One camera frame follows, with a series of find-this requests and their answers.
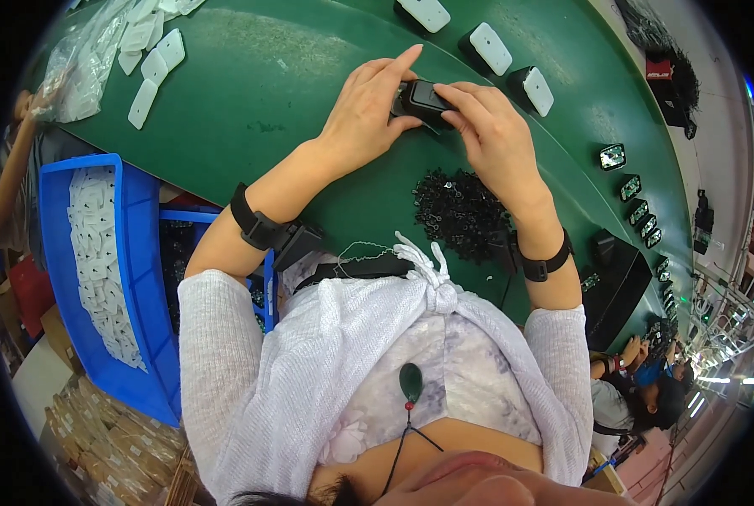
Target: green table surface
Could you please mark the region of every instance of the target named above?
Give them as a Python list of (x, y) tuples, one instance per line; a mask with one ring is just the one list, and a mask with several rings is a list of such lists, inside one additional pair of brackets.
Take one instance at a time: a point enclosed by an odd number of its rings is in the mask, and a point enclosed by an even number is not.
[[(117, 62), (102, 110), (64, 128), (224, 205), (238, 181), (252, 182), (320, 132), (346, 76), (367, 60), (393, 57), (424, 42), (413, 66), (419, 76), (507, 91), (501, 78), (474, 71), (456, 46), (464, 33), (487, 21), (513, 55), (510, 70), (537, 66), (554, 94), (547, 117), (524, 117), (542, 177), (576, 246), (577, 266), (590, 263), (591, 234), (607, 228), (640, 248), (652, 267), (660, 254), (669, 257), (676, 298), (689, 299), (692, 239), (675, 151), (643, 71), (594, 7), (586, 0), (444, 0), (443, 5), (451, 22), (438, 33), (420, 34), (396, 16), (391, 0), (208, 0), (166, 23), (166, 32), (180, 28), (186, 59), (160, 86), (143, 129), (127, 120), (143, 81), (139, 66), (125, 76)], [(81, 23), (98, 6), (68, 16), (57, 33)], [(624, 143), (627, 165), (603, 172), (597, 153), (612, 143)], [(423, 228), (414, 224), (411, 190), (437, 167), (468, 169), (458, 134), (407, 132), (384, 156), (326, 188), (302, 217), (325, 229), (332, 253), (353, 241), (390, 247), (394, 230), (428, 249)], [(664, 236), (651, 250), (624, 221), (628, 206), (616, 196), (623, 173), (640, 175), (639, 197), (658, 216)], [(346, 256), (377, 252), (357, 245)], [(445, 256), (456, 283), (501, 303), (508, 277), (498, 266), (460, 261), (451, 250)], [(663, 314), (658, 289), (656, 279), (612, 349), (628, 335), (642, 334), (650, 312)], [(529, 307), (523, 275), (517, 275), (503, 311), (522, 323)], [(681, 328), (688, 310), (681, 303)]]

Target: black hair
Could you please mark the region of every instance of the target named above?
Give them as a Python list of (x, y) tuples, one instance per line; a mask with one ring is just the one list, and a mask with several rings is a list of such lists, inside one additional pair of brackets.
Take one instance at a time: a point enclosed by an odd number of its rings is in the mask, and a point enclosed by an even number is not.
[(692, 386), (695, 384), (695, 371), (692, 370), (692, 359), (686, 360), (683, 364), (683, 376), (681, 377), (681, 385), (683, 385), (683, 391), (688, 394), (692, 391)]
[(655, 385), (658, 386), (658, 398), (655, 401), (658, 409), (655, 413), (650, 413), (646, 409), (646, 403), (632, 378), (612, 372), (604, 375), (602, 379), (613, 385), (627, 403), (627, 410), (633, 417), (631, 434), (641, 434), (654, 427), (666, 430), (681, 418), (686, 393), (681, 382), (673, 377), (661, 374), (655, 381)]
[(232, 506), (365, 506), (357, 497), (348, 476), (341, 476), (337, 483), (321, 491), (320, 501), (310, 498), (298, 499), (273, 492), (239, 492), (232, 499)]

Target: mouth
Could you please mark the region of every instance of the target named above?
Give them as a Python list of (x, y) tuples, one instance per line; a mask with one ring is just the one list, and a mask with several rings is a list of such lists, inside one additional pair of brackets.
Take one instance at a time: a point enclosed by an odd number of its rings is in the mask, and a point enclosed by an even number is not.
[(493, 455), (493, 453), (487, 452), (464, 452), (455, 455), (452, 458), (448, 458), (443, 462), (440, 462), (438, 466), (432, 468), (432, 470), (422, 476), (422, 478), (413, 486), (412, 491), (417, 491), (423, 487), (427, 487), (433, 482), (436, 482), (446, 476), (453, 474), (455, 471), (461, 470), (467, 466), (488, 466), (496, 467), (498, 469), (518, 469), (517, 466), (510, 463), (508, 460)]

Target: blue plastic crate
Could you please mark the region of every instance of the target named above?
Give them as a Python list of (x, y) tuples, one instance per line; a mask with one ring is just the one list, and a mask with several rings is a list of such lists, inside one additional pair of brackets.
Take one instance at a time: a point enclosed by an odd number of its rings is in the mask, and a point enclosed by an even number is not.
[[(206, 207), (197, 207), (197, 209), (199, 210), (161, 209), (159, 217), (160, 219), (190, 221), (194, 223), (197, 232), (195, 234), (195, 241), (200, 242), (206, 229), (208, 229), (208, 225), (214, 223), (219, 211)], [(270, 250), (262, 264), (264, 278), (264, 307), (260, 308), (256, 304), (253, 304), (253, 312), (259, 315), (264, 321), (265, 333), (274, 329), (278, 323), (278, 309), (276, 302), (278, 299), (278, 274), (273, 270), (273, 260), (275, 257), (273, 251)], [(248, 279), (248, 289), (250, 289), (251, 284), (250, 279)]]
[[(111, 357), (78, 300), (70, 243), (70, 180), (82, 167), (115, 169), (115, 235), (127, 313), (149, 372)], [(50, 281), (78, 358), (92, 382), (152, 418), (179, 426), (180, 362), (166, 308), (158, 236), (159, 180), (116, 154), (48, 164), (39, 176), (39, 211)]]

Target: white cardigan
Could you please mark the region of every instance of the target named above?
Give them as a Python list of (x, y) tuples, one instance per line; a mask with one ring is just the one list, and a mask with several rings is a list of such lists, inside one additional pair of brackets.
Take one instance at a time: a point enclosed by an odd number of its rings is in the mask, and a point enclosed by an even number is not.
[(527, 342), (490, 302), (449, 280), (398, 232), (408, 278), (327, 279), (299, 291), (263, 339), (250, 293), (209, 270), (183, 281), (182, 415), (200, 475), (218, 504), (241, 491), (303, 497), (332, 425), (382, 354), (425, 309), (453, 311), (509, 361), (543, 440), (544, 473), (577, 486), (591, 446), (590, 365), (582, 306), (535, 310)]

